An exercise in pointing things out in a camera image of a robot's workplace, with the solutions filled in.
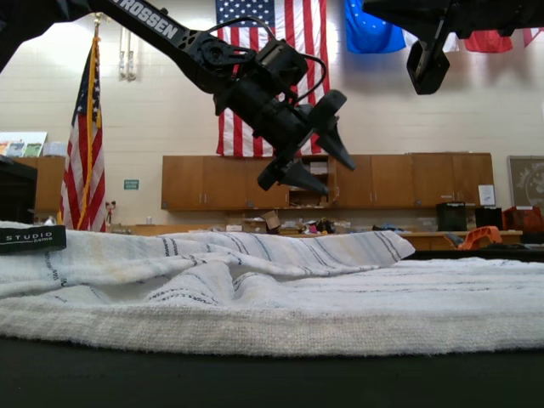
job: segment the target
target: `flag pole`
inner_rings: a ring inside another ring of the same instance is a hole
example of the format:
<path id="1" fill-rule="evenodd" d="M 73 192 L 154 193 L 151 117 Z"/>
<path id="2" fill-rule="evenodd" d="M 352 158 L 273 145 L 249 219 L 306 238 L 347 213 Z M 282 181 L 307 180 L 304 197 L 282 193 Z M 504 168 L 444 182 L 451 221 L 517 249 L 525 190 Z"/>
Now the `flag pole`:
<path id="1" fill-rule="evenodd" d="M 94 37 L 99 36 L 100 23 L 102 22 L 102 13 L 94 13 Z"/>
<path id="2" fill-rule="evenodd" d="M 102 13 L 94 14 L 94 38 L 93 46 L 91 47 L 91 59 L 90 59 L 90 71 L 88 82 L 88 96 L 87 96 L 87 179 L 83 187 L 83 199 L 82 199 L 82 212 L 77 222 L 76 230 L 80 230 L 88 210 L 88 197 L 91 190 L 91 179 L 93 177 L 93 87 L 94 87 L 94 73 L 97 64 L 98 43 L 99 43 L 99 28 L 102 20 Z"/>

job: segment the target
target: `orange object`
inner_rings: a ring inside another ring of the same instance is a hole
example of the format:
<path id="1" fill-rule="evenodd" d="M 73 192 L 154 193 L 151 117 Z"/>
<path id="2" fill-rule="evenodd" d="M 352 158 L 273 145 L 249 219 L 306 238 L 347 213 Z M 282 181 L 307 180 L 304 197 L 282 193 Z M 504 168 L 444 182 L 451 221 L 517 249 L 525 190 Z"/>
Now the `orange object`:
<path id="1" fill-rule="evenodd" d="M 512 207 L 502 212 L 505 230 L 523 232 L 544 231 L 544 219 L 539 207 Z"/>
<path id="2" fill-rule="evenodd" d="M 490 243 L 502 244 L 501 232 L 497 227 L 481 227 L 474 231 L 470 231 L 462 241 L 460 237 L 453 234 L 448 234 L 445 239 L 450 241 L 458 250 L 466 251 L 471 249 L 479 249 L 481 241 L 487 238 Z"/>

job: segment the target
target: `red flag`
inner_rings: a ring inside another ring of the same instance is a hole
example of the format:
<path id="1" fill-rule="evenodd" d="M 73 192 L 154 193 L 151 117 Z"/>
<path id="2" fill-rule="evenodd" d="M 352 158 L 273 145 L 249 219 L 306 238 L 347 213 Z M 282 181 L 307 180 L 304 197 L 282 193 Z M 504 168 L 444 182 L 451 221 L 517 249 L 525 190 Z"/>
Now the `red flag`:
<path id="1" fill-rule="evenodd" d="M 299 53 L 315 55 L 327 64 L 326 51 L 326 0 L 216 0 L 218 24 L 241 16 L 253 16 L 266 22 L 279 39 L 285 38 Z M 268 35 L 256 23 L 242 21 L 218 30 L 218 37 L 227 43 L 259 50 L 268 41 Z M 293 90 L 305 94 L 321 78 L 321 67 L 308 62 L 309 71 Z M 301 104 L 315 105 L 330 89 L 329 77 Z M 274 154 L 272 146 L 252 136 L 252 129 L 232 110 L 219 117 L 219 143 L 221 156 L 266 157 Z M 303 155 L 323 153 L 317 145 L 317 135 L 308 140 Z"/>
<path id="2" fill-rule="evenodd" d="M 524 44 L 527 47 L 541 32 L 544 32 L 544 28 L 524 28 Z"/>
<path id="3" fill-rule="evenodd" d="M 465 48 L 474 53 L 506 53 L 512 49 L 512 40 L 499 36 L 496 30 L 475 31 L 465 40 Z"/>
<path id="4" fill-rule="evenodd" d="M 72 117 L 60 214 L 63 224 L 71 230 L 105 231 L 98 33 L 88 55 Z"/>

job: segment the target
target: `hanging flag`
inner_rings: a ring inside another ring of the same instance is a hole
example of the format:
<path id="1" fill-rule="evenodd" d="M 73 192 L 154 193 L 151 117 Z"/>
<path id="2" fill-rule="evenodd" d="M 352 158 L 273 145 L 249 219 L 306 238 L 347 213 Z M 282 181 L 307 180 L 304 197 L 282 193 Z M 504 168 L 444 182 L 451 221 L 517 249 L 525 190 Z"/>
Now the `hanging flag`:
<path id="1" fill-rule="evenodd" d="M 474 31 L 465 40 L 465 48 L 474 53 L 506 53 L 512 49 L 512 40 L 499 36 L 497 30 Z"/>
<path id="2" fill-rule="evenodd" d="M 418 38 L 409 31 L 403 30 L 402 34 L 405 38 L 406 47 L 408 48 L 411 48 L 411 46 L 414 45 L 414 43 L 418 40 Z M 455 32 L 451 32 L 450 34 L 448 34 L 442 50 L 445 53 L 453 53 L 455 51 L 459 51 L 459 42 L 457 41 L 457 34 Z"/>
<path id="3" fill-rule="evenodd" d="M 252 16 L 263 20 L 278 39 L 299 53 L 315 55 L 327 63 L 326 51 L 326 0 L 216 0 L 218 24 Z M 264 28 L 253 21 L 242 21 L 218 30 L 218 37 L 235 46 L 259 50 L 268 42 Z M 309 71 L 294 87 L 298 94 L 305 94 L 321 78 L 319 64 L 308 62 Z M 330 89 L 329 76 L 301 104 L 315 105 Z M 266 157 L 274 154 L 273 147 L 252 136 L 253 130 L 232 110 L 226 109 L 219 117 L 219 143 L 221 156 Z M 323 153 L 317 145 L 317 135 L 312 136 L 301 149 L 303 155 Z"/>
<path id="4" fill-rule="evenodd" d="M 68 229 L 104 232 L 106 215 L 97 29 L 71 121 L 60 216 Z"/>
<path id="5" fill-rule="evenodd" d="M 541 32 L 544 32 L 544 28 L 524 28 L 524 44 L 527 47 Z"/>
<path id="6" fill-rule="evenodd" d="M 405 47 L 402 29 L 363 13 L 362 0 L 345 0 L 348 51 L 355 54 L 385 54 Z"/>

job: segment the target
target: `gold flag pole finial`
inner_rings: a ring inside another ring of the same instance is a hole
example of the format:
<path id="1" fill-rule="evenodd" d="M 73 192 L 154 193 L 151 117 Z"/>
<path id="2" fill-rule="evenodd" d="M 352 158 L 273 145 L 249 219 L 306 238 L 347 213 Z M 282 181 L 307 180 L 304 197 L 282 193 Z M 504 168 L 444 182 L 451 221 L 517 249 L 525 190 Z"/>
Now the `gold flag pole finial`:
<path id="1" fill-rule="evenodd" d="M 100 23 L 102 22 L 102 13 L 94 13 L 94 36 L 99 35 Z"/>

